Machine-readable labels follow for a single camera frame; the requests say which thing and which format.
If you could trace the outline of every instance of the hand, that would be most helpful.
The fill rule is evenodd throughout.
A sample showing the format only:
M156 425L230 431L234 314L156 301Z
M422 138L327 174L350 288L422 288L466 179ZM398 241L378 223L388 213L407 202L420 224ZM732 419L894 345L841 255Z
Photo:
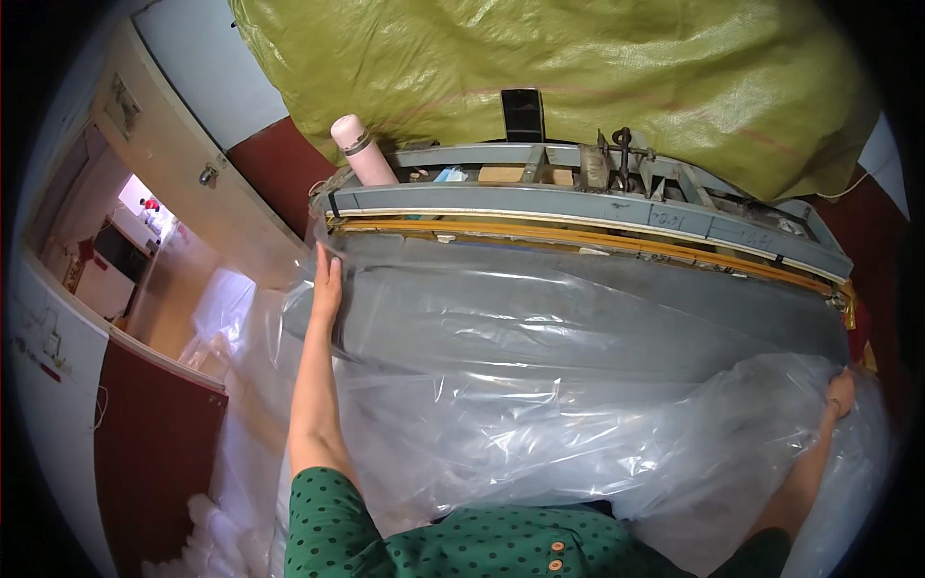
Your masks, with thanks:
M842 417L851 410L855 403L855 373L848 369L829 382L829 389L825 392L825 399L830 406L837 408L837 417Z
M334 325L334 317L340 307L340 259L333 257L327 262L327 251L321 243L315 244L317 270L314 273L314 298L312 319L328 326Z

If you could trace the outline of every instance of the smartphone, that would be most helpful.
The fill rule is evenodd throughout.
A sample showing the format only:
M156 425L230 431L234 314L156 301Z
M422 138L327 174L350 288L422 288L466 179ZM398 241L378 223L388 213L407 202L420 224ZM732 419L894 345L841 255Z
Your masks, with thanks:
M507 142L545 142L543 101L536 89L501 91Z

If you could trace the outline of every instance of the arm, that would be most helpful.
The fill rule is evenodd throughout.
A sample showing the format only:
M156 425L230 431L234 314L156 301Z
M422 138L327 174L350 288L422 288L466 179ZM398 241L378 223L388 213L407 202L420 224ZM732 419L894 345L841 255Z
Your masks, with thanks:
M334 257L328 264L324 247L318 244L316 250L312 316L292 392L291 475L294 477L305 468L329 467L359 487L340 433L338 393L331 365L331 330L340 307L340 259Z
M855 382L850 370L845 369L832 380L826 399L829 402L822 415L819 443L796 462L781 487L771 496L755 525L748 531L746 540L767 528L783 529L791 543L796 539L819 494L835 421L848 413L855 401Z

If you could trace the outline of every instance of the green polka dot shirt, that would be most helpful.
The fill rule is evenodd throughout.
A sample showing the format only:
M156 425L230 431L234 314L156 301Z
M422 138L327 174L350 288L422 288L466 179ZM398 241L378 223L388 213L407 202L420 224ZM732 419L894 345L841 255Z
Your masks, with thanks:
M765 530L712 576L779 576L786 533ZM693 576L584 506L460 509L435 523L382 539L363 498L341 473L308 468L292 480L287 578L505 578Z

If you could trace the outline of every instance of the door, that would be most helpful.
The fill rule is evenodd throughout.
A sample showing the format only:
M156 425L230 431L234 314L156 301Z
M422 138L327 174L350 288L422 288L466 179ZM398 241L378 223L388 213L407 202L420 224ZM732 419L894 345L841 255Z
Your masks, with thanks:
M302 240L205 133L130 20L117 27L91 116L129 169L226 265L264 287L290 280L305 256Z

